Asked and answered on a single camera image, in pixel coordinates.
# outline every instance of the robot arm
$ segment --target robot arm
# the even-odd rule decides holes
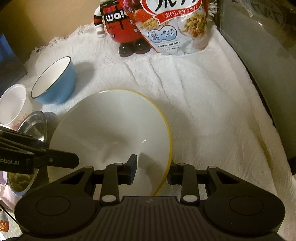
[[[107,33],[104,29],[103,17],[101,14],[101,5],[99,5],[94,12],[94,26],[99,38],[104,38],[107,36]]]

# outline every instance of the red mascot figure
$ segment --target red mascot figure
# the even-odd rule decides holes
[[[94,12],[94,24],[98,37],[107,36],[104,30],[103,18],[110,37],[120,43],[119,55],[127,57],[133,53],[147,53],[151,47],[143,38],[141,32],[133,24],[117,0],[105,1]]]

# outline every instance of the white plate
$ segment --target white plate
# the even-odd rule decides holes
[[[105,169],[138,156],[132,185],[120,185],[120,196],[155,195],[170,168],[172,145],[168,124],[160,110],[145,96],[127,90],[93,94],[75,105],[58,125],[51,149],[76,153],[75,169],[48,167],[53,182],[84,166]],[[97,185],[94,199],[100,196]]]

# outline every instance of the blue bowl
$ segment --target blue bowl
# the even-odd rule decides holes
[[[71,57],[63,57],[49,66],[33,86],[31,97],[42,104],[61,104],[75,89],[76,72]]]

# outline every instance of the strawberry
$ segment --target strawberry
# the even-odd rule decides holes
[[[134,13],[134,18],[138,22],[145,22],[152,18],[152,15],[148,14],[144,9],[137,9]]]

